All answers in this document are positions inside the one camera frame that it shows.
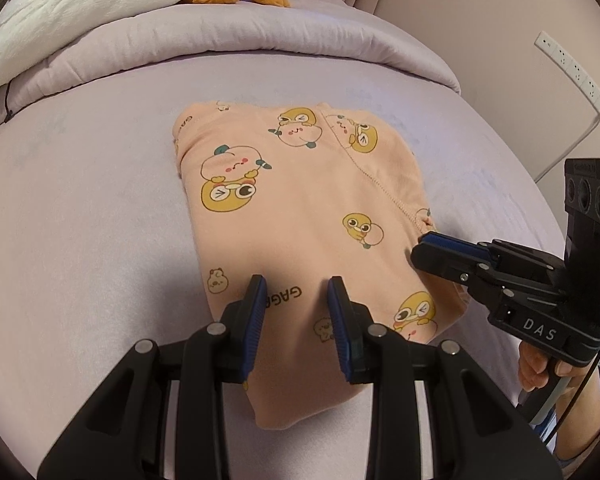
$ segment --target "white power cord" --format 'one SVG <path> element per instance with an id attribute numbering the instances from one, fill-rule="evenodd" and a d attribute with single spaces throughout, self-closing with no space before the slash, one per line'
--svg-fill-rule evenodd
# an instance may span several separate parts
<path id="1" fill-rule="evenodd" d="M 542 170 L 541 173 L 538 176 L 536 176 L 536 178 L 534 179 L 534 182 L 536 184 L 538 182 L 540 182 L 540 179 L 542 179 L 542 177 L 544 177 L 547 173 L 549 173 L 557 164 L 560 163 L 561 160 L 566 158 L 576 148 L 576 146 L 578 144 L 580 144 L 584 139 L 589 137 L 590 134 L 593 132 L 593 130 L 595 130 L 599 124 L 600 124 L 600 112 L 598 113 L 596 119 L 594 120 L 593 125 L 590 126 L 589 129 L 586 132 L 584 132 L 571 146 L 569 146 L 566 150 L 564 150 L 563 154 L 561 154 L 558 158 L 556 158 L 547 168 Z"/>

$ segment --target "power outlet strip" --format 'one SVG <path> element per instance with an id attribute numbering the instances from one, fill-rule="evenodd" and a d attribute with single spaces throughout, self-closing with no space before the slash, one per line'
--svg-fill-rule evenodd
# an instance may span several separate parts
<path id="1" fill-rule="evenodd" d="M 536 38 L 535 45 L 554 60 L 554 63 L 575 83 L 596 111 L 600 112 L 600 88 L 586 70 L 544 30 Z"/>

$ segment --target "black cable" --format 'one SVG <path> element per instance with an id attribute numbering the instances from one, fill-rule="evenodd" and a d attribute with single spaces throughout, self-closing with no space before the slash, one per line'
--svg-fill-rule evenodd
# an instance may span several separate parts
<path id="1" fill-rule="evenodd" d="M 7 104 L 7 99 L 9 98 L 9 90 L 11 90 L 11 81 L 9 81 L 9 83 L 7 84 L 7 89 L 6 92 L 4 93 L 4 110 L 6 111 L 7 115 L 4 118 L 4 122 L 8 123 L 9 121 L 11 121 L 11 119 L 13 119 L 14 113 L 9 110 L 9 105 Z"/>
<path id="2" fill-rule="evenodd" d="M 589 382 L 589 379 L 593 375 L 593 372 L 596 371 L 596 370 L 598 370 L 598 363 L 599 362 L 600 362 L 600 351 L 596 355 L 596 358 L 593 359 L 593 363 L 591 365 L 591 368 L 589 368 L 589 371 L 584 376 L 584 380 L 580 383 L 580 386 L 578 387 L 576 393 L 574 394 L 573 399 L 571 399 L 571 402 L 567 406 L 567 409 L 564 410 L 564 413 L 562 414 L 562 416 L 560 417 L 560 419 L 556 422 L 555 427 L 551 430 L 551 433 L 549 433 L 549 436 L 544 441 L 544 445 L 545 446 L 547 446 L 551 442 L 551 439 L 555 436 L 555 434 L 558 433 L 558 430 L 560 429 L 560 426 L 562 425 L 562 423 L 564 422 L 564 420 L 569 415 L 571 409 L 573 408 L 573 405 L 576 403 L 576 400 L 578 400 L 578 397 L 580 396 L 580 394 L 582 393 L 584 387 L 587 385 L 587 383 Z"/>

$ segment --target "human hand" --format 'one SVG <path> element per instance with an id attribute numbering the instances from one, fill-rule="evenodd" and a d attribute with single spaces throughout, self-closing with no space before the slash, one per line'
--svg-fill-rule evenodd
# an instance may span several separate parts
<path id="1" fill-rule="evenodd" d="M 543 388 L 546 386 L 549 382 L 549 373 L 546 370 L 548 363 L 549 356 L 547 354 L 526 341 L 520 343 L 518 379 L 526 392 L 531 392 L 534 388 Z M 577 368 L 564 361 L 558 361 L 554 370 L 555 374 L 558 377 L 572 378 L 562 396 L 573 393 L 582 384 L 590 366 L 591 364 L 584 368 Z"/>

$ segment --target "cartoon duck print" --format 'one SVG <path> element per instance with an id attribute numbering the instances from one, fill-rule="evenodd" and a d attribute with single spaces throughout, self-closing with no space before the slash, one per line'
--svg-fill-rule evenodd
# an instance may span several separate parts
<path id="1" fill-rule="evenodd" d="M 351 238 L 360 242 L 365 249 L 378 245 L 384 238 L 384 231 L 374 224 L 367 215 L 351 213 L 342 219 L 342 224 Z"/>
<path id="2" fill-rule="evenodd" d="M 219 146 L 202 163 L 200 173 L 202 204 L 213 212 L 236 211 L 247 205 L 256 193 L 260 169 L 270 170 L 258 150 L 251 146 Z"/>
<path id="3" fill-rule="evenodd" d="M 378 145 L 378 130 L 371 124 L 357 123 L 344 115 L 330 115 L 326 119 L 345 148 L 369 153 Z"/>
<path id="4" fill-rule="evenodd" d="M 438 330 L 438 325 L 433 321 L 435 315 L 436 307 L 433 299 L 427 292 L 421 290 L 411 294 L 402 302 L 394 317 L 394 330 L 402 332 L 402 335 L 410 340 L 416 335 L 416 329 L 423 327 L 426 329 L 428 339 L 431 340 Z"/>
<path id="5" fill-rule="evenodd" d="M 331 318 L 323 317 L 316 321 L 314 324 L 314 332 L 323 343 L 326 343 L 329 339 L 333 339 L 333 325 L 331 325 Z"/>
<path id="6" fill-rule="evenodd" d="M 212 294 L 220 294 L 226 291 L 229 286 L 229 280 L 224 275 L 222 269 L 211 269 L 209 271 L 209 279 L 206 280 L 206 286 L 209 288 L 209 292 Z"/>
<path id="7" fill-rule="evenodd" d="M 322 136 L 322 128 L 315 123 L 315 114 L 309 108 L 291 108 L 279 115 L 278 127 L 269 131 L 287 146 L 315 148 Z"/>

